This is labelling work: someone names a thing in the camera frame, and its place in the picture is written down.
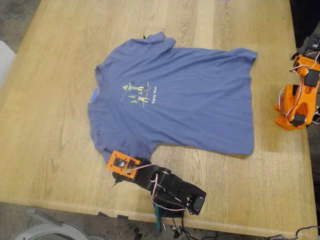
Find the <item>wooden table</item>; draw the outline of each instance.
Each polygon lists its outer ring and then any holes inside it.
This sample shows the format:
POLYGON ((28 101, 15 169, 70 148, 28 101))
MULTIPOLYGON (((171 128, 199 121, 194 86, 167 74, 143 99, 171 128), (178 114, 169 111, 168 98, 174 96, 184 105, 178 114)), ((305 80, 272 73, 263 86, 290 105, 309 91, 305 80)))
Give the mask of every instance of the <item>wooden table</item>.
POLYGON ((95 66, 146 28, 164 29, 176 47, 258 52, 251 156, 169 145, 152 154, 207 192, 185 225, 288 238, 316 225, 307 131, 274 123, 280 90, 298 82, 288 72, 296 51, 288 0, 42 0, 0 92, 0 201, 156 221, 149 192, 128 182, 111 188, 87 116, 95 66))

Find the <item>blue t-shirt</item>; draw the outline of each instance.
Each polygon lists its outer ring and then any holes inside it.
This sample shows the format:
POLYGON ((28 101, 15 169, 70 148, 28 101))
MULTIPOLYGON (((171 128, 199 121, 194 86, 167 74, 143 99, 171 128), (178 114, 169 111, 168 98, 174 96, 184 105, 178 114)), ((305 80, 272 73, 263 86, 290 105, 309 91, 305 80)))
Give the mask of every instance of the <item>blue t-shirt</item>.
POLYGON ((96 67, 88 116, 105 161, 113 150, 149 158, 160 143, 253 152, 249 72, 257 53, 175 43, 162 32, 130 39, 96 67))

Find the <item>white chair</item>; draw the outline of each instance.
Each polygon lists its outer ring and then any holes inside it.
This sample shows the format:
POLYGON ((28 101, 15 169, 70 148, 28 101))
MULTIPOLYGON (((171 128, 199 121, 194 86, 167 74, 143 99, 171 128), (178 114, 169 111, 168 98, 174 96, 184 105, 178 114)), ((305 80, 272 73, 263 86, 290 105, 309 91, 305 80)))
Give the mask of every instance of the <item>white chair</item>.
POLYGON ((0 41, 0 88, 15 56, 16 54, 3 41, 0 41))

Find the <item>black object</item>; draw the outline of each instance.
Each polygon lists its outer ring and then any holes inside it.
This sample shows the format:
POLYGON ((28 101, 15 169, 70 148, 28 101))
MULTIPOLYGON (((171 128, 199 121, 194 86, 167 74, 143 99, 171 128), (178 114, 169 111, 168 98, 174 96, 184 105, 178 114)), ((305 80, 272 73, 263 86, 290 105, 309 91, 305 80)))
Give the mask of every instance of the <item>black object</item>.
MULTIPOLYGON (((151 164, 148 160, 144 160, 142 163, 142 166, 151 164)), ((199 215, 207 194, 199 187, 183 181, 181 178, 172 174, 171 171, 165 167, 150 165, 137 169, 134 179, 120 175, 116 172, 113 172, 112 176, 115 178, 115 183, 120 183, 122 181, 132 182, 153 192, 156 174, 158 174, 158 180, 157 188, 154 193, 156 197, 153 199, 155 204, 174 210, 187 209, 189 213, 199 215)), ((183 214, 183 211, 181 212, 171 211, 169 213, 168 211, 161 210, 160 214, 161 217, 180 218, 183 214)))
POLYGON ((318 84, 320 71, 309 69, 308 74, 304 77, 304 85, 316 87, 318 84))
POLYGON ((295 85, 295 84, 292 86, 292 95, 293 95, 293 96, 296 95, 297 90, 298 90, 298 87, 299 87, 299 85, 295 85))
POLYGON ((295 45, 301 48, 320 21, 319 0, 290 0, 295 45))
POLYGON ((303 52, 304 56, 308 50, 311 50, 312 52, 320 51, 320 34, 313 33, 310 36, 308 44, 303 52))
POLYGON ((320 118, 320 115, 315 114, 315 115, 313 116, 313 118, 312 118, 312 121, 315 122, 315 123, 318 123, 318 122, 317 122, 318 118, 320 118))
POLYGON ((139 229, 138 228, 135 228, 133 230, 133 233, 134 233, 134 239, 133 240, 141 240, 142 234, 139 233, 139 229))
POLYGON ((306 117, 302 114, 295 114, 294 117, 293 117, 293 120, 290 121, 290 123, 296 127, 296 126, 299 126, 301 124, 303 124, 304 122, 306 121, 306 117))

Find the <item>orange 3d-printed part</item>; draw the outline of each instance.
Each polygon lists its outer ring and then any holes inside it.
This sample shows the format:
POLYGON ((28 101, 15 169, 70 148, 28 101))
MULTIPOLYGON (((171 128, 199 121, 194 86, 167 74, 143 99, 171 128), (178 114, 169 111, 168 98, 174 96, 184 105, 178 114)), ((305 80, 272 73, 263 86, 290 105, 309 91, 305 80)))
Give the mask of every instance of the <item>orange 3d-printed part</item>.
POLYGON ((131 156, 125 155, 122 152, 114 150, 106 164, 106 168, 128 178, 134 179, 137 170, 129 167, 129 163, 130 165, 138 165, 140 164, 140 161, 131 156))

